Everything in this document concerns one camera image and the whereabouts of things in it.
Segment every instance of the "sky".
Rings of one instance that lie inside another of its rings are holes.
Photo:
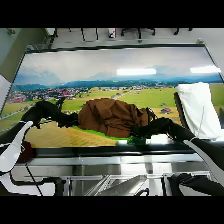
[[[190,68],[209,65],[213,63],[201,47],[79,50],[27,54],[18,75],[44,80],[51,73],[55,82],[64,83],[90,80],[98,73],[114,76],[118,69],[124,68],[155,68],[157,73],[179,77],[193,75]]]

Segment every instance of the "brown cloth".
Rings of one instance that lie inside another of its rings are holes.
[[[107,98],[87,101],[78,119],[81,129],[95,130],[119,138],[127,138],[133,128],[149,123],[145,108],[138,109],[134,104]]]

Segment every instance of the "printed landscape image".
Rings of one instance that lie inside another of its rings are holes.
[[[37,101],[56,103],[62,111],[79,112],[86,101],[121,100],[151,108],[158,117],[181,124],[174,101],[180,83],[210,84],[213,105],[224,107],[224,85],[218,73],[193,74],[190,68],[212,66],[203,48],[141,48],[61,51],[27,54],[0,117],[0,135],[13,127]],[[156,74],[118,75],[119,69],[155,69]],[[58,128],[56,122],[33,127],[26,135],[33,147],[112,146],[119,138],[78,127]]]

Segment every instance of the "brown garment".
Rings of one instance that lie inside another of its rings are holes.
[[[133,127],[148,125],[145,108],[138,109],[134,104],[107,98],[87,101],[78,117],[81,129],[95,130],[119,138],[129,137]]]

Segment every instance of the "black border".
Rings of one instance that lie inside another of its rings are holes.
[[[78,50],[101,50],[101,49],[124,49],[124,48],[154,48],[154,47],[203,47],[206,49],[212,62],[216,65],[213,57],[205,44],[126,44],[126,45],[109,45],[109,46],[87,46],[87,47],[74,47],[74,48],[57,48],[57,49],[42,49],[31,50],[25,52],[20,60],[20,64],[16,70],[13,82],[7,93],[11,91],[14,80],[17,76],[18,70],[22,64],[25,54],[33,53],[47,53],[47,52],[60,52],[60,51],[78,51]],[[212,145],[224,147],[223,142],[212,142]],[[141,155],[170,155],[170,154],[193,154],[194,150],[189,148],[183,143],[174,142],[166,145],[141,145],[141,146],[96,146],[96,147],[62,147],[62,148],[37,148],[38,158],[70,158],[70,157],[108,157],[108,156],[141,156]]]

